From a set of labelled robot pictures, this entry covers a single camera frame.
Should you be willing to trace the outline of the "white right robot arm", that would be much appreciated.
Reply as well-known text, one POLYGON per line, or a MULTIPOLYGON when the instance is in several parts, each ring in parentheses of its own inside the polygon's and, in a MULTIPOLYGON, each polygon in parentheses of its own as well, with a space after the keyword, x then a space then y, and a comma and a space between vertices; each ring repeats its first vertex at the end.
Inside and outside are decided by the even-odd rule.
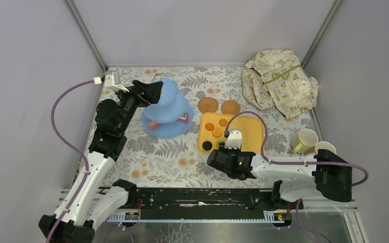
POLYGON ((317 196, 342 203, 352 200, 352 169, 328 150, 307 157, 267 157, 220 148, 209 154, 207 165, 241 181, 276 178, 270 202, 278 209, 317 196))

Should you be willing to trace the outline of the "woven rattan coaster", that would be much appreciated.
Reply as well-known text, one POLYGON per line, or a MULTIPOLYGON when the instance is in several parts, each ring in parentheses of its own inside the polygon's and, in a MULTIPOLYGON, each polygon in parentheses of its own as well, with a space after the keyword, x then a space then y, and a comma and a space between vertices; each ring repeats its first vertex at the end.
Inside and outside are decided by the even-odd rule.
POLYGON ((235 115, 241 111, 241 107, 235 100, 226 100, 221 105, 221 111, 223 114, 235 115))
POLYGON ((198 102, 198 109, 202 113, 215 113, 218 110, 218 101, 212 97, 205 97, 198 102))

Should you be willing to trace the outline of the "pink cake slice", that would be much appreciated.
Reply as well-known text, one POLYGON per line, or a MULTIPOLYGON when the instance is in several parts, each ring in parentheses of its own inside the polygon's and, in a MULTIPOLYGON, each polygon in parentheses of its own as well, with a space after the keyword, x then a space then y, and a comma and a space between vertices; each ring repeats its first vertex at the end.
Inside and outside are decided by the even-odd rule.
POLYGON ((156 129, 159 125, 160 125, 160 123, 156 123, 152 120, 147 123, 147 126, 150 130, 156 129))

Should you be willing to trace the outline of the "blue three-tier cake stand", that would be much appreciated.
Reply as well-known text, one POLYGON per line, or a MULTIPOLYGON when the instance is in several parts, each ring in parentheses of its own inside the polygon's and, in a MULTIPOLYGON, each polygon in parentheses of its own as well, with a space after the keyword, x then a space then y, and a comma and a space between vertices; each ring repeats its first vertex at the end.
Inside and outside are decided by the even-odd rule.
POLYGON ((175 80, 163 77, 161 81, 164 84, 158 104, 144 108, 140 119, 148 134, 161 139, 172 139, 188 131, 194 118, 194 110, 175 80), (178 122, 177 119, 185 112, 189 114, 189 122, 178 122), (151 120, 160 123, 154 130, 147 126, 151 120))

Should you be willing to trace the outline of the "purple cake slice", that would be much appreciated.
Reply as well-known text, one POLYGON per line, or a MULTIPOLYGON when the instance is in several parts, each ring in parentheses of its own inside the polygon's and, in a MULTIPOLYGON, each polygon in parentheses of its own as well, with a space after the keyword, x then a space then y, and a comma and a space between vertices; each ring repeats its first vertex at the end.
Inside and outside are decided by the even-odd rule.
POLYGON ((178 119, 178 122, 187 124, 189 122, 189 114, 188 112, 183 113, 178 119))

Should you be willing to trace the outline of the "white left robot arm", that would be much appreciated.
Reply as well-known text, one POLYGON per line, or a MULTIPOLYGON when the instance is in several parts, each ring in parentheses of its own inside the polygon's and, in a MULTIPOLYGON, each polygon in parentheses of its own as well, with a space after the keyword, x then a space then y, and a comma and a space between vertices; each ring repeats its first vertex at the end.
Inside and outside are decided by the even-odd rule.
POLYGON ((149 84, 134 80, 131 86, 125 87, 116 85, 112 79, 95 77, 69 88, 55 101, 51 111, 52 128, 62 142, 81 156, 83 165, 67 197, 52 215, 43 215, 38 223, 46 242, 92 242, 95 231, 112 212, 120 206, 131 208, 135 205, 135 185, 122 180, 100 199, 93 212, 88 211, 99 183, 126 145, 125 133, 136 110, 158 104, 163 85, 162 80, 149 84), (58 131, 55 110, 65 95, 91 83, 103 83, 107 89, 117 93, 119 101, 106 99, 98 103, 95 117, 97 128, 88 153, 84 154, 58 131))

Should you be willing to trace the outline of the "yellow serving tray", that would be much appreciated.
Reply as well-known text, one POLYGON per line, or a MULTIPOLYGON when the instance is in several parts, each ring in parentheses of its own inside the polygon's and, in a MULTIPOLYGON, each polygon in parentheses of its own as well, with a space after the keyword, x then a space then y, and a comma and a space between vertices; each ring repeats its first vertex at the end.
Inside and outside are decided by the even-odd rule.
MULTIPOLYGON (((224 140, 224 127, 219 125, 220 119, 226 119, 228 122, 233 115, 220 114, 220 113, 204 113, 201 119, 201 125, 198 136, 198 150, 202 153, 209 154, 213 149, 217 148, 217 141, 224 140), (221 128, 223 130, 223 136, 216 138, 212 135, 212 131, 205 129, 206 123, 212 123, 215 128, 221 128), (211 141, 213 148, 210 151, 205 151, 202 148, 204 141, 211 141)), ((230 123, 230 129, 239 129, 242 132, 242 151, 251 151, 259 153, 261 151, 261 145, 264 139, 264 128, 262 122, 255 116, 240 115, 230 123)))

